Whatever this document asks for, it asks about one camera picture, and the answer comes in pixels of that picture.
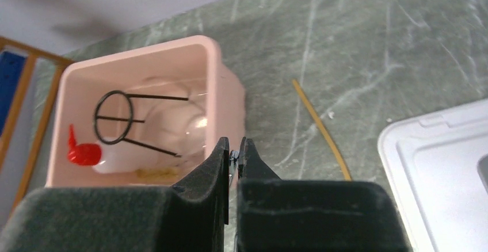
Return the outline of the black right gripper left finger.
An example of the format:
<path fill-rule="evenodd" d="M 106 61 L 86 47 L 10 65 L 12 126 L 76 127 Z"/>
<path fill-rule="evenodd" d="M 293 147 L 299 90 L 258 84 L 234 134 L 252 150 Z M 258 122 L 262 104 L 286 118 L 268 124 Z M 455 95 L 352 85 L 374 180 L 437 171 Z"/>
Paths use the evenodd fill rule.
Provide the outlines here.
<path fill-rule="evenodd" d="M 2 251 L 223 251 L 229 141 L 172 186 L 42 188 L 16 208 Z"/>

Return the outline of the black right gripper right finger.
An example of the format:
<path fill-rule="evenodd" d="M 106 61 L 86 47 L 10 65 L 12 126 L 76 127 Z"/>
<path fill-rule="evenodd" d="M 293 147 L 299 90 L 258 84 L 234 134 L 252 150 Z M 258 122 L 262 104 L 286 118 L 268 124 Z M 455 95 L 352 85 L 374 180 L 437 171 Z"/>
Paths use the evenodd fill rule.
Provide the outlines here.
<path fill-rule="evenodd" d="M 237 251 L 410 251 L 374 182 L 283 180 L 243 138 L 237 158 Z"/>

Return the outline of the metal crucible tongs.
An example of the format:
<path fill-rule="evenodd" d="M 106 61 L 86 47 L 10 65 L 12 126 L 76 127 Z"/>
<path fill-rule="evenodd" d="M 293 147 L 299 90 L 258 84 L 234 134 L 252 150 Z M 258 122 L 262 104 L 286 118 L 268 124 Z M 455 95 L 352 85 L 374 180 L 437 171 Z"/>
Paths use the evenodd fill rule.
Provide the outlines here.
<path fill-rule="evenodd" d="M 229 154 L 229 188 L 233 186 L 235 181 L 238 178 L 238 159 L 239 159 L 239 150 L 232 150 Z"/>

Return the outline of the white bottle red cap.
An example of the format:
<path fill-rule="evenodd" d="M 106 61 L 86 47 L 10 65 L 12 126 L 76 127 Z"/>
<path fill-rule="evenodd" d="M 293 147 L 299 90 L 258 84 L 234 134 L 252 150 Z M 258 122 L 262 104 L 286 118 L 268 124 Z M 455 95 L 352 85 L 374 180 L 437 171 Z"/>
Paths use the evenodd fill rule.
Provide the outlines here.
<path fill-rule="evenodd" d="M 129 173 L 153 168 L 158 164 L 158 152 L 128 142 L 108 145 L 77 143 L 74 126 L 69 126 L 68 160 L 79 166 L 90 166 L 101 174 Z"/>

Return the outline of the pink plastic bin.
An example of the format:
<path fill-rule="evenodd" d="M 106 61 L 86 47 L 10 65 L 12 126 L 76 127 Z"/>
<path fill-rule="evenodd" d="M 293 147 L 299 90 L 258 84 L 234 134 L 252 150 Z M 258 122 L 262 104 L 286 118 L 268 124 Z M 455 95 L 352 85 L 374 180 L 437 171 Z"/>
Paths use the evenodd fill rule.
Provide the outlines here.
<path fill-rule="evenodd" d="M 171 185 L 220 138 L 239 148 L 245 93 L 202 35 L 74 63 L 60 80 L 46 186 Z"/>

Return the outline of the black wire tripod stand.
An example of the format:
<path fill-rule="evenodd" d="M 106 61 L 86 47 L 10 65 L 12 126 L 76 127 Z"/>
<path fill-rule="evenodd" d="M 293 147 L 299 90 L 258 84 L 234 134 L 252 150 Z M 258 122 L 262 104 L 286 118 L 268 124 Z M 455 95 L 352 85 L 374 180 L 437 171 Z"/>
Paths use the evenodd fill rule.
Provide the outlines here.
<path fill-rule="evenodd" d="M 119 118 L 119 117 L 112 117 L 112 116 L 103 116 L 103 115 L 100 115 L 100 109 L 101 109 L 103 103 L 109 97 L 114 96 L 114 95 L 120 95 L 120 96 L 122 96 L 125 99 L 125 101 L 126 101 L 126 103 L 128 105 L 128 110 L 129 110 L 129 116 L 128 116 L 128 118 Z M 153 150 L 153 151 L 158 151 L 158 152 L 161 152 L 163 154 L 173 156 L 175 158 L 181 158 L 182 155 L 180 155 L 180 154 L 178 154 L 176 152 L 172 152 L 172 151 L 169 151 L 169 150 L 165 150 L 165 149 L 162 149 L 162 148 L 158 148 L 158 147 L 149 145 L 147 143 L 142 143 L 142 142 L 139 142 L 139 141 L 136 141 L 136 140 L 132 140 L 132 139 L 127 138 L 127 135 L 129 134 L 133 123 L 144 123 L 145 122 L 144 120 L 137 120 L 137 119 L 134 118 L 134 104 L 132 102 L 132 99 L 133 98 L 156 99 L 156 100 L 173 100 L 173 101 L 189 101 L 189 97 L 159 96 L 159 95 L 149 95 L 149 94 L 134 94 L 134 93 L 126 93 L 126 92 L 121 91 L 121 90 L 112 90 L 112 91 L 109 91 L 106 94 L 104 94 L 98 100 L 98 102 L 96 104 L 96 107 L 95 107 L 95 110 L 94 110 L 94 113 L 93 113 L 93 130 L 94 130 L 94 134 L 95 134 L 96 138 L 98 139 L 98 141 L 100 141 L 103 144 L 109 145 L 109 146 L 118 144 L 120 142 L 126 142 L 126 143 L 130 143 L 130 144 L 133 144 L 133 145 L 136 145 L 136 146 L 139 146 L 139 147 L 148 148 L 148 149 Z M 127 126 L 125 127 L 124 131 L 117 138 L 115 138 L 113 140 L 108 140 L 108 139 L 105 139 L 101 135 L 101 132 L 100 132 L 99 127 L 98 127 L 98 121 L 99 120 L 122 121 L 122 122 L 127 123 Z"/>

